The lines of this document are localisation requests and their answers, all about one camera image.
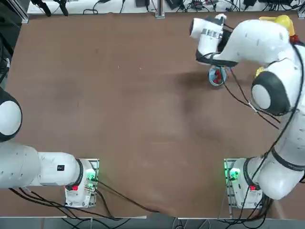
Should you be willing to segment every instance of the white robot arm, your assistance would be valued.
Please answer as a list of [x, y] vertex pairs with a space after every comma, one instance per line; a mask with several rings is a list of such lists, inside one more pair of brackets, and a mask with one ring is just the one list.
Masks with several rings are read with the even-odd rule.
[[19, 103], [0, 88], [0, 188], [65, 186], [65, 204], [76, 208], [95, 206], [97, 159], [75, 159], [62, 152], [37, 152], [12, 139], [20, 130]]
[[[240, 171], [233, 184], [237, 206], [241, 208], [249, 186], [245, 208], [254, 208], [264, 192], [272, 199], [281, 199], [296, 186], [305, 170], [305, 98], [300, 93], [303, 63], [289, 42], [287, 29], [271, 21], [241, 22], [233, 32], [224, 30], [226, 16], [195, 18], [190, 36], [198, 39], [196, 60], [200, 64], [234, 67], [242, 60], [264, 65], [253, 81], [251, 101], [273, 115], [283, 116], [280, 131], [297, 105], [297, 111], [282, 137], [268, 154], [261, 168], [261, 157], [240, 158], [235, 164]], [[305, 47], [295, 45], [305, 59]]]

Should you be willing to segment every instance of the power cable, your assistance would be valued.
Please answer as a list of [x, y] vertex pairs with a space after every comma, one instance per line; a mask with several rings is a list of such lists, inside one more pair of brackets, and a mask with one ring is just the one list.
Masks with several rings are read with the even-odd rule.
[[[78, 225], [80, 225], [80, 224], [83, 223], [84, 221], [91, 220], [91, 219], [81, 219], [81, 218], [77, 217], [77, 216], [71, 211], [71, 208], [67, 208], [66, 206], [63, 206], [63, 205], [61, 205], [61, 204], [59, 204], [59, 203], [57, 203], [57, 202], [55, 202], [55, 201], [49, 201], [49, 200], [43, 198], [42, 196], [38, 195], [37, 193], [35, 193], [35, 192], [33, 192], [33, 191], [29, 191], [29, 192], [32, 193], [32, 194], [34, 194], [34, 195], [36, 195], [38, 198], [36, 198], [36, 197], [34, 197], [34, 196], [32, 196], [32, 195], [26, 193], [22, 188], [19, 188], [19, 190], [20, 190], [25, 196], [27, 196], [27, 197], [29, 197], [29, 198], [31, 198], [31, 199], [40, 200], [40, 201], [42, 201], [42, 202], [50, 203], [52, 206], [54, 206], [55, 208], [57, 208], [58, 210], [60, 210], [64, 215], [66, 215], [66, 216], [67, 216], [68, 218], [70, 218], [70, 219], [78, 219], [78, 220], [80, 220], [80, 222], [79, 222], [78, 224], [73, 225], [73, 224], [69, 223], [68, 221], [66, 221], [65, 219], [62, 218], [63, 221], [65, 221], [65, 222], [67, 222], [69, 225], [73, 226], [72, 229], [74, 229], [74, 228], [79, 229], [79, 228], [77, 227]], [[27, 200], [27, 198], [25, 198], [24, 196], [22, 196], [22, 194], [20, 194], [20, 193], [18, 193], [18, 194], [19, 194], [18, 196], [20, 196], [20, 197], [22, 197], [22, 198], [24, 198], [24, 199]], [[66, 210], [68, 210], [74, 217], [69, 216], [66, 212], [64, 212], [63, 210], [61, 210], [61, 209], [60, 209], [61, 207], [63, 207], [63, 208], [65, 208]], [[121, 220], [121, 218], [111, 218], [111, 219], [112, 219], [112, 220], [115, 220], [115, 221]], [[96, 222], [98, 222], [98, 223], [100, 223], [100, 224], [102, 224], [102, 225], [103, 225], [104, 227], [106, 227], [107, 229], [111, 229], [107, 224], [101, 222], [100, 220], [97, 220], [97, 219], [92, 219], [92, 220], [93, 220], [93, 221], [96, 221]], [[131, 220], [131, 219], [127, 219], [126, 221], [124, 221], [123, 223], [117, 225], [116, 227], [114, 227], [114, 228], [112, 228], [112, 229], [117, 229], [117, 228], [119, 228], [120, 226], [122, 226], [122, 225], [124, 225], [125, 223], [127, 223], [129, 220]]]
[[231, 30], [234, 30], [234, 28], [228, 26], [226, 23], [224, 24], [224, 26], [227, 27], [227, 28], [229, 28], [229, 29], [231, 29]]
[[84, 15], [86, 11], [92, 11], [93, 14], [99, 14], [99, 12], [95, 9], [95, 6], [96, 6], [97, 4], [99, 4], [100, 2], [101, 2], [101, 0], [98, 0], [98, 1], [94, 4], [94, 6], [93, 6], [92, 9], [84, 9], [83, 12], [82, 12], [82, 14]]
[[214, 3], [213, 3], [213, 0], [210, 0], [210, 2], [211, 2], [211, 4], [212, 4], [212, 6], [213, 6], [214, 11], [216, 12], [216, 6], [217, 6], [217, 4], [214, 4]]
[[[236, 82], [237, 85], [238, 85], [238, 88], [239, 88], [240, 92], [242, 93], [242, 95], [243, 95], [245, 101], [247, 102], [247, 104], [244, 103], [244, 102], [242, 102], [241, 100], [237, 99], [236, 96], [234, 96], [233, 93], [231, 93], [231, 92], [229, 91], [229, 89], [227, 88], [227, 86], [226, 86], [225, 88], [227, 89], [227, 91], [229, 91], [229, 93], [230, 93], [235, 99], [237, 99], [237, 101], [243, 103], [243, 104], [246, 105], [246, 106], [251, 107], [251, 105], [250, 105], [250, 103], [249, 103], [249, 100], [248, 100], [247, 97], [245, 96], [244, 91], [243, 91], [241, 85], [239, 84], [238, 79], [237, 79], [236, 75], [234, 74], [232, 68], [230, 68], [230, 71], [231, 71], [231, 73], [232, 73], [232, 75], [233, 75], [233, 78], [234, 78], [235, 82]], [[257, 109], [257, 110], [256, 110], [256, 113], [257, 113], [262, 119], [264, 119], [267, 123], [269, 123], [270, 125], [272, 125], [274, 128], [279, 129], [276, 125], [274, 125], [272, 122], [270, 122], [270, 121], [269, 121], [268, 119], [266, 119], [264, 116], [262, 116], [262, 115], [260, 114], [260, 112], [262, 112], [262, 113], [264, 113], [264, 114], [270, 116], [270, 117], [273, 118], [275, 121], [277, 121], [278, 123], [280, 123], [280, 121], [279, 121], [277, 118], [275, 118], [273, 115], [271, 115], [271, 114], [269, 114], [269, 113], [267, 113], [267, 112], [265, 112], [265, 111], [263, 111], [263, 110], [261, 110], [261, 109]]]
[[[64, 215], [66, 215], [66, 216], [67, 216], [68, 218], [70, 218], [70, 219], [78, 219], [78, 220], [80, 220], [80, 223], [82, 223], [83, 221], [87, 221], [87, 219], [81, 219], [81, 218], [77, 217], [70, 209], [66, 208], [66, 210], [68, 210], [74, 217], [69, 216], [66, 212], [64, 212], [63, 210], [61, 210], [60, 207], [58, 207], [58, 206], [61, 205], [61, 204], [59, 204], [59, 203], [57, 203], [57, 202], [55, 202], [55, 201], [49, 201], [49, 200], [43, 198], [42, 196], [38, 195], [37, 193], [35, 193], [35, 192], [33, 192], [33, 191], [31, 191], [31, 193], [34, 194], [34, 195], [36, 195], [36, 196], [38, 196], [38, 198], [36, 198], [36, 197], [34, 197], [34, 196], [30, 195], [30, 194], [27, 194], [22, 188], [19, 188], [19, 190], [20, 190], [25, 196], [27, 196], [27, 197], [29, 197], [29, 198], [31, 198], [31, 199], [36, 199], [36, 200], [40, 200], [40, 201], [43, 201], [43, 202], [50, 203], [52, 206], [54, 206], [55, 208], [57, 208], [59, 211], [61, 211]], [[68, 221], [66, 221], [65, 219], [62, 219], [62, 220], [65, 221], [66, 223], [70, 224], [71, 226], [73, 226], [73, 228], [76, 228], [76, 229], [78, 229], [77, 226], [80, 224], [80, 223], [78, 223], [77, 225], [73, 225], [73, 224], [69, 223]], [[102, 224], [103, 226], [105, 226], [107, 229], [110, 228], [107, 224], [105, 224], [105, 223], [103, 223], [103, 222], [101, 222], [101, 221], [99, 221], [99, 220], [97, 220], [97, 219], [93, 219], [93, 220], [94, 220], [94, 221], [97, 221], [97, 222], [99, 222], [99, 223], [101, 223], [101, 224]]]
[[120, 10], [120, 13], [122, 13], [124, 3], [125, 3], [125, 0], [122, 0], [122, 7], [121, 7], [121, 10]]
[[224, 0], [224, 1], [226, 1], [226, 2], [228, 2], [228, 3], [230, 3], [230, 4], [232, 4], [232, 5], [234, 5], [235, 8], [236, 8], [236, 10], [237, 10], [237, 11], [240, 11], [240, 8], [238, 8], [234, 2], [231, 2], [231, 1], [228, 1], [228, 0]]
[[265, 7], [262, 11], [264, 11], [265, 9], [267, 9], [268, 6], [269, 6], [269, 2], [267, 2], [266, 7]]
[[105, 200], [103, 194], [102, 194], [99, 190], [97, 190], [97, 189], [95, 190], [95, 192], [101, 197], [101, 199], [102, 199], [102, 201], [103, 201], [103, 204], [104, 204], [104, 206], [105, 206], [105, 209], [106, 209], [106, 211], [107, 211], [108, 216], [109, 216], [110, 218], [112, 218], [112, 219], [115, 219], [115, 217], [110, 213], [110, 211], [109, 211], [109, 209], [108, 209], [108, 206], [107, 206], [107, 203], [106, 203], [106, 200]]
[[147, 208], [147, 207], [145, 207], [145, 206], [143, 206], [143, 205], [137, 203], [136, 201], [130, 199], [129, 197], [126, 197], [125, 195], [119, 193], [118, 191], [114, 190], [112, 187], [106, 185], [105, 183], [103, 183], [103, 182], [101, 182], [101, 181], [99, 181], [99, 180], [93, 179], [92, 181], [96, 181], [96, 182], [100, 183], [101, 185], [105, 186], [105, 187], [108, 188], [109, 190], [111, 190], [111, 191], [113, 191], [114, 193], [118, 194], [120, 197], [126, 199], [127, 201], [133, 203], [134, 205], [136, 205], [136, 206], [138, 206], [138, 207], [140, 207], [140, 208], [142, 208], [142, 209], [144, 209], [144, 210], [146, 210], [146, 211], [149, 211], [149, 212], [152, 212], [152, 213], [160, 213], [159, 211], [156, 211], [156, 210], [153, 210], [153, 209], [149, 209], [149, 208]]
[[81, 211], [81, 212], [85, 212], [85, 213], [88, 213], [88, 214], [91, 214], [91, 215], [96, 215], [96, 216], [99, 216], [99, 217], [104, 217], [104, 218], [107, 218], [107, 219], [112, 219], [110, 217], [107, 217], [107, 216], [104, 216], [102, 214], [98, 214], [98, 213], [95, 213], [95, 212], [90, 212], [90, 211], [86, 211], [86, 210], [83, 210], [81, 208], [74, 208], [74, 207], [70, 207], [70, 206], [64, 206], [62, 204], [59, 204], [59, 203], [56, 203], [56, 206], [53, 206], [51, 204], [46, 204], [46, 203], [42, 203], [42, 202], [39, 202], [39, 201], [36, 201], [36, 200], [33, 200], [33, 199], [30, 199], [28, 197], [25, 197], [23, 196], [22, 194], [20, 194], [19, 192], [17, 192], [16, 190], [12, 189], [12, 188], [9, 188], [10, 191], [12, 191], [14, 194], [16, 194], [17, 196], [19, 196], [20, 198], [22, 199], [25, 199], [29, 202], [32, 202], [32, 203], [36, 203], [36, 204], [40, 204], [40, 205], [44, 205], [44, 206], [47, 206], [47, 207], [50, 207], [50, 208], [56, 208], [56, 207], [59, 207], [59, 208], [65, 208], [65, 209], [73, 209], [73, 210], [76, 210], [76, 211]]
[[200, 225], [200, 227], [199, 227], [198, 229], [201, 229], [201, 228], [206, 224], [206, 222], [209, 223], [209, 229], [211, 229], [211, 223], [210, 223], [210, 221], [209, 221], [208, 219], [206, 219], [206, 220]]
[[153, 5], [153, 7], [154, 7], [154, 10], [157, 11], [157, 8], [156, 8], [156, 6], [155, 6], [153, 0], [152, 0], [152, 5]]

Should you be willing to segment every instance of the wooden tabletop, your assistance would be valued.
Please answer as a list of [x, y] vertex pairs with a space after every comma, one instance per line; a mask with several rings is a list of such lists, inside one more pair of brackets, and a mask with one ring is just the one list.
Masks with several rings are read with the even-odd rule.
[[[229, 217], [224, 158], [258, 156], [277, 130], [214, 89], [209, 67], [195, 62], [193, 17], [209, 13], [37, 17], [23, 25], [7, 91], [21, 104], [15, 141], [38, 151], [100, 159], [102, 181], [146, 207], [172, 216]], [[275, 13], [228, 13], [227, 24]], [[304, 21], [292, 13], [305, 38]], [[258, 64], [235, 68], [249, 92]], [[232, 77], [228, 87], [240, 96]], [[63, 187], [33, 188], [64, 201]], [[103, 190], [116, 216], [148, 212]], [[305, 219], [305, 185], [275, 204], [272, 218]], [[1, 216], [62, 216], [1, 190]], [[91, 211], [105, 214], [98, 201]]]

